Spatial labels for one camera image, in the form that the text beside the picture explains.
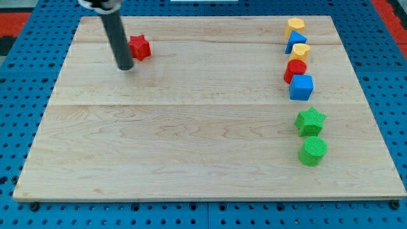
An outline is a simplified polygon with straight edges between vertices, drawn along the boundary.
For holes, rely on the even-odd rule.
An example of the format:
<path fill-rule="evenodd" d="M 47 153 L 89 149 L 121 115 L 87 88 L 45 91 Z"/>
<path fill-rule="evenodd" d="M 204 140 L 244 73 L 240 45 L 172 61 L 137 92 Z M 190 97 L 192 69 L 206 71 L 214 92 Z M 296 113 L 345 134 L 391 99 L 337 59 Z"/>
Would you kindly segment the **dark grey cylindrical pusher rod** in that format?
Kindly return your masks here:
<path fill-rule="evenodd" d="M 132 54 L 119 11 L 100 15 L 114 59 L 119 70 L 128 71 L 134 66 Z"/>

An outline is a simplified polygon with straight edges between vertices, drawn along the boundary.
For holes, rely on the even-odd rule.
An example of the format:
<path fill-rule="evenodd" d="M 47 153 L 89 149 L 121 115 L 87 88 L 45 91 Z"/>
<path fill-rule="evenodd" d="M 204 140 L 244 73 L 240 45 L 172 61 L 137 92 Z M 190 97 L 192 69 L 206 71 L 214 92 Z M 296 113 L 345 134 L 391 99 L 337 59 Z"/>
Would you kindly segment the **white and black rod mount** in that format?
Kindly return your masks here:
<path fill-rule="evenodd" d="M 118 11 L 121 8 L 122 0 L 78 0 L 78 3 L 88 10 L 107 15 Z"/>

